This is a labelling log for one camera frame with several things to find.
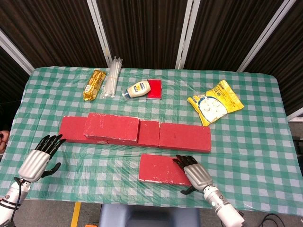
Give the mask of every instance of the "bottle cap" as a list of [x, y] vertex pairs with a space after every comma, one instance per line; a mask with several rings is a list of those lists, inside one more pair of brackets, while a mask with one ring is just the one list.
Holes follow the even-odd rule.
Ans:
[[122, 96], [123, 96], [125, 99], [131, 98], [131, 97], [129, 96], [129, 93], [128, 93], [127, 90], [126, 90], [124, 93], [122, 93]]

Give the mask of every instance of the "checkered tablecloth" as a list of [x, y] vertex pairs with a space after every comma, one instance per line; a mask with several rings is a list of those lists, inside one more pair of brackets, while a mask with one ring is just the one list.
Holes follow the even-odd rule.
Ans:
[[[15, 116], [4, 159], [0, 195], [5, 195], [30, 150], [58, 134], [63, 116], [89, 112], [201, 125], [189, 96], [226, 79], [245, 107], [211, 124], [212, 152], [64, 143], [48, 168], [53, 176], [32, 184], [28, 198], [96, 203], [209, 208], [202, 194], [185, 196], [181, 186], [138, 181], [140, 155], [193, 155], [238, 209], [303, 215], [303, 180], [277, 80], [269, 75], [225, 71], [122, 69], [116, 97], [83, 101], [90, 68], [38, 68], [30, 76]], [[162, 100], [125, 101], [121, 92], [143, 79], [162, 79]], [[197, 135], [193, 140], [203, 140]]]

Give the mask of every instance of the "white robotic arm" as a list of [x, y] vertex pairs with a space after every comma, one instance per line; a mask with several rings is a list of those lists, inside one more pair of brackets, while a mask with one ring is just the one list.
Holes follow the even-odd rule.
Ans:
[[228, 202], [219, 189], [213, 186], [213, 179], [205, 168], [198, 163], [192, 156], [177, 155], [173, 159], [179, 167], [185, 172], [192, 186], [182, 194], [190, 194], [199, 191], [204, 194], [204, 198], [214, 208], [219, 219], [226, 227], [248, 227], [243, 217]]
[[65, 142], [59, 136], [45, 136], [32, 150], [23, 162], [18, 173], [20, 178], [14, 177], [12, 184], [4, 198], [0, 200], [0, 227], [14, 227], [14, 215], [26, 198], [30, 184], [36, 182], [41, 177], [54, 174], [60, 167], [57, 163], [51, 170], [45, 171], [46, 166], [58, 148]]

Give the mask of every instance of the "food packet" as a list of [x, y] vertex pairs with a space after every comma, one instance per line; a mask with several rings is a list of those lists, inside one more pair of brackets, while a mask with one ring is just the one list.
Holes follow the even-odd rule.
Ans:
[[187, 99], [198, 112], [203, 126], [244, 107], [226, 80], [204, 94]]
[[92, 101], [97, 97], [98, 91], [100, 90], [105, 76], [106, 72], [94, 70], [83, 92], [84, 101]]

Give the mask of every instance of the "mayonnaise bottle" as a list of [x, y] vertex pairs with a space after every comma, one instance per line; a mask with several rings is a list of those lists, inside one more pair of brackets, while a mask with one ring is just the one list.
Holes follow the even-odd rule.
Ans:
[[130, 86], [123, 95], [124, 98], [134, 98], [143, 96], [151, 90], [151, 86], [147, 81], [138, 82]]

